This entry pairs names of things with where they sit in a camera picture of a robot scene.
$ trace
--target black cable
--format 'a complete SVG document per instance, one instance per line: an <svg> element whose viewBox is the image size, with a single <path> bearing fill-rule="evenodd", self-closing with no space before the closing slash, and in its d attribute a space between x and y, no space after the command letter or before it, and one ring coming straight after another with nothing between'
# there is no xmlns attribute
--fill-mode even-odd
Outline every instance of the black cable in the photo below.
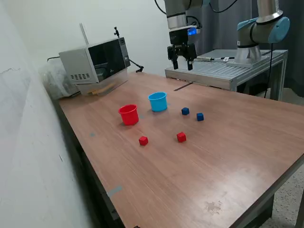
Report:
<svg viewBox="0 0 304 228"><path fill-rule="evenodd" d="M47 59L47 62L48 62L50 59L54 59L54 58L60 58L60 56L48 58L48 59Z"/></svg>
<svg viewBox="0 0 304 228"><path fill-rule="evenodd" d="M192 18L192 19L195 19L197 21L197 24L198 24L198 28L202 28L202 25L200 23L200 21L195 17L195 16L187 16L186 19L187 19L187 24L188 24L188 18Z"/></svg>
<svg viewBox="0 0 304 228"><path fill-rule="evenodd" d="M268 87L269 87L269 82L270 82L271 68L272 68L272 66L271 66L271 65L272 65L272 54L273 54L273 51L274 51L274 44L271 44L270 67L269 67L269 71L268 71L268 82L267 82L267 88L266 88L266 91L265 91L264 98L266 98L267 91L268 91Z"/></svg>
<svg viewBox="0 0 304 228"><path fill-rule="evenodd" d="M192 0L189 1L189 5L188 5L188 8L186 10L190 9L191 4L192 4Z"/></svg>
<svg viewBox="0 0 304 228"><path fill-rule="evenodd" d="M133 62L131 59L129 59L131 63L133 63L134 65L136 65L137 67L139 67L139 69L136 71L136 73L138 72L142 72L144 67L141 65L138 65L137 63Z"/></svg>
<svg viewBox="0 0 304 228"><path fill-rule="evenodd" d="M160 6L158 5L157 1L156 1L156 0L154 0L154 1L155 1L155 4L156 4L157 8L158 8L163 14L166 14L166 12L163 11L163 10L160 8Z"/></svg>
<svg viewBox="0 0 304 228"><path fill-rule="evenodd" d="M230 7L232 7L237 1L238 0L234 0L234 2L230 6L228 6L226 9L220 10L220 11L214 10L213 7L212 7L212 5L211 5L211 3L209 3L209 5L210 5L210 7L211 7L211 9L212 9L213 12L215 12L215 13L222 13L222 12L225 12L226 10L228 10Z"/></svg>

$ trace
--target white wall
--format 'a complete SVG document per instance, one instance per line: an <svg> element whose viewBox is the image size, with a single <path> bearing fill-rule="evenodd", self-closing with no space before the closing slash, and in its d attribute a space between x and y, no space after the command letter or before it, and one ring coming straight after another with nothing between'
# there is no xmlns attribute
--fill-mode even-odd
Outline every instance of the white wall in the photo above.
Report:
<svg viewBox="0 0 304 228"><path fill-rule="evenodd" d="M53 105L0 2L0 227L93 227Z"/></svg>
<svg viewBox="0 0 304 228"><path fill-rule="evenodd" d="M153 0L2 1L37 67L60 51L85 44L80 22L92 44L114 38L117 26L126 39L130 59L143 65L147 73L164 76L171 64L167 19ZM164 1L158 2L165 9Z"/></svg>

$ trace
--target floor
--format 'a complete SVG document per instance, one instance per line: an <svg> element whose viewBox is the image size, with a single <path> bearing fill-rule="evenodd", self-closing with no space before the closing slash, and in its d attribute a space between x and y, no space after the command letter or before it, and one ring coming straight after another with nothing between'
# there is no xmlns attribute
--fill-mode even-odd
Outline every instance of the floor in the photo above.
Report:
<svg viewBox="0 0 304 228"><path fill-rule="evenodd" d="M284 102L304 106L304 98L284 89ZM261 228L294 228L304 189L304 165L277 191L272 218Z"/></svg>

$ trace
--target plastic bag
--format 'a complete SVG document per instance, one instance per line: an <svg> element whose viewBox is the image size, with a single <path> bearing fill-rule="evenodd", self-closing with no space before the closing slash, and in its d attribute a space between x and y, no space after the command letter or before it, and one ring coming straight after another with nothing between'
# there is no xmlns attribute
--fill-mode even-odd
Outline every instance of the plastic bag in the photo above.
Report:
<svg viewBox="0 0 304 228"><path fill-rule="evenodd" d="M60 58L50 59L40 70L45 89L53 99L69 97L79 92L70 82Z"/></svg>

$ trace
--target table leg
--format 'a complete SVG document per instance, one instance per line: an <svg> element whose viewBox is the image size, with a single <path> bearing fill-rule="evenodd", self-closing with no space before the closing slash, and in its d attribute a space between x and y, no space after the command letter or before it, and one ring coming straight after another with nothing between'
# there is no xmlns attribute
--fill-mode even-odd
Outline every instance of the table leg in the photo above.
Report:
<svg viewBox="0 0 304 228"><path fill-rule="evenodd" d="M304 192L302 195L302 200L300 204L298 219L296 221L295 228L304 228Z"/></svg>
<svg viewBox="0 0 304 228"><path fill-rule="evenodd" d="M273 195L260 209L257 217L254 218L245 228L257 228L263 225L269 218L272 217L275 196Z"/></svg>
<svg viewBox="0 0 304 228"><path fill-rule="evenodd" d="M284 60L282 63L273 67L273 73L271 77L271 93L270 99L281 101L283 95L284 81L285 81L285 71L286 63Z"/></svg>

